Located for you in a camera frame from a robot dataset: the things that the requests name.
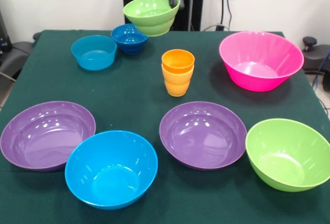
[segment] pink bowl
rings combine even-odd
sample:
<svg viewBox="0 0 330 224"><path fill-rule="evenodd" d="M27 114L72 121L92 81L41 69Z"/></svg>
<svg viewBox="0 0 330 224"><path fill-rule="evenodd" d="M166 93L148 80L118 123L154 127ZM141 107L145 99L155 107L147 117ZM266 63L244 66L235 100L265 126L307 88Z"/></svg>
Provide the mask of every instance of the pink bowl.
<svg viewBox="0 0 330 224"><path fill-rule="evenodd" d="M278 87L304 64L301 50L268 32L237 32L219 46L228 73L238 86L255 92Z"/></svg>

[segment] lime green bowl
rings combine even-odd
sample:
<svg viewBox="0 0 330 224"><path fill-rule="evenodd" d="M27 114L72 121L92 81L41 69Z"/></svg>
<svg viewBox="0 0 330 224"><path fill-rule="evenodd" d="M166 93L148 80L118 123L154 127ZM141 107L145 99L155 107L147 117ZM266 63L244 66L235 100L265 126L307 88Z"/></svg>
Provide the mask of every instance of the lime green bowl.
<svg viewBox="0 0 330 224"><path fill-rule="evenodd" d="M180 0L171 8L169 0L133 0L126 4L123 12L143 34L154 37L167 33L179 10Z"/></svg>
<svg viewBox="0 0 330 224"><path fill-rule="evenodd" d="M254 171L280 191L306 191L330 178L330 144L297 121L261 121L249 130L245 145Z"/></svg>

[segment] cup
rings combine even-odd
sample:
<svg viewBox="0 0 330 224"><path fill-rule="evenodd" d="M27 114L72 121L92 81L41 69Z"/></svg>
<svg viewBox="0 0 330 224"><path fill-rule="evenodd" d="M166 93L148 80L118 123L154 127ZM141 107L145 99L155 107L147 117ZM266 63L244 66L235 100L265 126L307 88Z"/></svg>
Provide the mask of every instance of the cup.
<svg viewBox="0 0 330 224"><path fill-rule="evenodd" d="M192 73L194 71L194 65L188 72L182 74L175 74L167 71L164 68L163 63L161 64L161 69L164 76L165 87L169 95L174 97L185 95L190 84Z"/></svg>
<svg viewBox="0 0 330 224"><path fill-rule="evenodd" d="M161 57L165 70L175 74L183 74L191 71L195 63L194 55L182 49L174 49L165 52Z"/></svg>

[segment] table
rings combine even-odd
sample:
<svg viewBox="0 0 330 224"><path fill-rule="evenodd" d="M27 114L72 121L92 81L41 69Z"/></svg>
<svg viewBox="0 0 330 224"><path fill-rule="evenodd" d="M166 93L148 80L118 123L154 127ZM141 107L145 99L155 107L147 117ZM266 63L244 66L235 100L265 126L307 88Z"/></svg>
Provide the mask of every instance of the table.
<svg viewBox="0 0 330 224"><path fill-rule="evenodd" d="M264 184L244 155L216 171L188 169L162 147L158 134L163 115L178 104L211 101L238 114L249 130L274 117L306 123L330 139L330 122L302 71L277 89L249 92L236 86L220 60L218 46L228 32L169 32L150 38L143 53L118 52L115 63L99 72L80 68L72 43L108 31L44 31L0 113L0 130L22 110L52 100L88 108L97 130L129 130L149 140L159 170L147 193L132 206L101 211L76 199L63 170L26 171L0 156L1 223L329 223L329 182L301 193L284 193ZM187 94L167 94L161 55L174 48L191 51L195 72Z"/></svg>

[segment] light blue bowl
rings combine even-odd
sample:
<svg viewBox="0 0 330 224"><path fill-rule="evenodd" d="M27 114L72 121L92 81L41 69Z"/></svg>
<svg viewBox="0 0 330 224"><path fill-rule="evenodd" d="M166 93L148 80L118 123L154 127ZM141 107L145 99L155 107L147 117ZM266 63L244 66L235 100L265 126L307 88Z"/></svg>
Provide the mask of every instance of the light blue bowl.
<svg viewBox="0 0 330 224"><path fill-rule="evenodd" d="M106 131L82 142L65 166L70 191L103 210L137 201L154 181L157 154L143 137L128 131Z"/></svg>
<svg viewBox="0 0 330 224"><path fill-rule="evenodd" d="M117 45L107 36L83 37L73 43L71 52L80 67L89 71L99 71L112 65Z"/></svg>

